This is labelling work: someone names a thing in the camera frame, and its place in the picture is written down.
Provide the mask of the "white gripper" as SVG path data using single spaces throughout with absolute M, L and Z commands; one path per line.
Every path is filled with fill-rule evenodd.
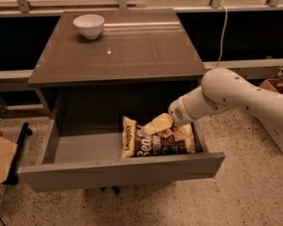
M 170 128 L 173 123 L 186 125 L 195 121 L 195 118 L 191 117 L 184 107 L 182 98 L 178 98 L 169 105 L 168 113 L 162 113 L 155 117 L 152 122 L 145 124 L 140 130 L 141 135 L 154 135 L 156 132 Z

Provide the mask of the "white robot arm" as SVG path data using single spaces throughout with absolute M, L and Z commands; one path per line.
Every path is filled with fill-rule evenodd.
M 186 125 L 231 107 L 256 117 L 283 152 L 283 94 L 256 87 L 226 68 L 206 72 L 198 88 L 173 101 L 166 113 L 143 126 L 141 134 L 154 135 L 172 123 Z

